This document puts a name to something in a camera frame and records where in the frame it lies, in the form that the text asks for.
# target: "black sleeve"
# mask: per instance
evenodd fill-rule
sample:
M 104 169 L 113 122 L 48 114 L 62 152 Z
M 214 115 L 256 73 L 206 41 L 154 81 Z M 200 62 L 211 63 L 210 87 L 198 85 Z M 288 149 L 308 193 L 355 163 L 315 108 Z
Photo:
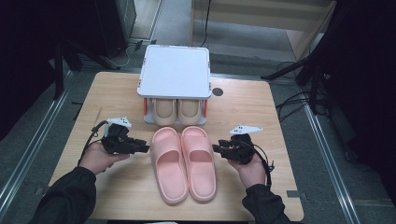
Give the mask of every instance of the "black sleeve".
M 257 224 L 291 223 L 284 214 L 285 205 L 282 198 L 271 192 L 267 186 L 254 185 L 246 192 L 247 196 L 242 200 L 242 204 L 254 216 Z
M 95 181 L 93 172 L 76 167 L 49 188 L 29 223 L 84 223 L 95 207 Z

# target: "pink slipper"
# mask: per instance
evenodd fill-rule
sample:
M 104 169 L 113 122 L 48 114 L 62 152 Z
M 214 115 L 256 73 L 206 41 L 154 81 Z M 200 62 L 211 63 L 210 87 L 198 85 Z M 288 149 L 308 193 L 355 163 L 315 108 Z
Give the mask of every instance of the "pink slipper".
M 188 127 L 181 134 L 181 144 L 192 198 L 201 202 L 212 200 L 216 195 L 215 163 L 206 132 Z
M 153 99 L 153 117 L 157 125 L 165 126 L 175 123 L 177 118 L 176 100 Z
M 184 125 L 196 125 L 201 120 L 202 108 L 200 100 L 178 100 L 177 117 Z
M 177 132 L 161 128 L 152 137 L 151 163 L 163 200 L 167 203 L 183 201 L 189 188 Z

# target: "hand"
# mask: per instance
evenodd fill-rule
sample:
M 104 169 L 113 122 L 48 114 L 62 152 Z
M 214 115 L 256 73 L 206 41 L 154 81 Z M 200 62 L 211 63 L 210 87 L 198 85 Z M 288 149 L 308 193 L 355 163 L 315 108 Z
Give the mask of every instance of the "hand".
M 265 185 L 266 173 L 262 166 L 262 159 L 256 153 L 248 164 L 237 161 L 228 161 L 228 163 L 239 173 L 239 178 L 246 189 L 256 184 Z
M 95 175 L 111 167 L 116 161 L 123 161 L 130 157 L 129 154 L 108 154 L 102 143 L 93 143 L 85 152 L 79 166 L 92 171 Z

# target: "white plastic box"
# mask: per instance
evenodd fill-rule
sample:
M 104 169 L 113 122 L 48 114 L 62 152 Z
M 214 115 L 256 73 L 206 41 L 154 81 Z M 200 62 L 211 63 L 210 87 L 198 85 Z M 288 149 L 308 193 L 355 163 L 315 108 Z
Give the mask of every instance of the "white plastic box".
M 152 99 L 201 100 L 205 124 L 211 95 L 209 50 L 180 46 L 149 45 L 142 65 L 137 93 L 144 98 L 147 123 L 155 123 Z

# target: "person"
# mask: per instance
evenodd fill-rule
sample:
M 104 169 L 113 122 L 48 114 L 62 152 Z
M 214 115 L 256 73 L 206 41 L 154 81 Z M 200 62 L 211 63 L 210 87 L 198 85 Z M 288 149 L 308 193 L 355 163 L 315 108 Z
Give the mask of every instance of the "person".
M 101 143 L 91 144 L 80 164 L 49 188 L 28 223 L 84 223 L 96 204 L 96 175 L 129 157 L 108 154 Z
M 129 158 L 125 154 L 108 154 L 101 143 L 91 144 L 78 167 L 62 176 L 48 190 L 28 223 L 84 223 L 96 204 L 96 175 L 113 163 Z M 282 199 L 265 186 L 265 171 L 255 155 L 246 165 L 229 161 L 238 172 L 247 196 L 242 204 L 256 223 L 290 223 L 284 214 Z
M 242 205 L 254 216 L 256 223 L 284 224 L 292 223 L 285 215 L 285 204 L 282 198 L 275 195 L 265 186 L 266 173 L 262 166 L 262 159 L 255 154 L 248 164 L 228 161 L 238 172 L 247 196 Z

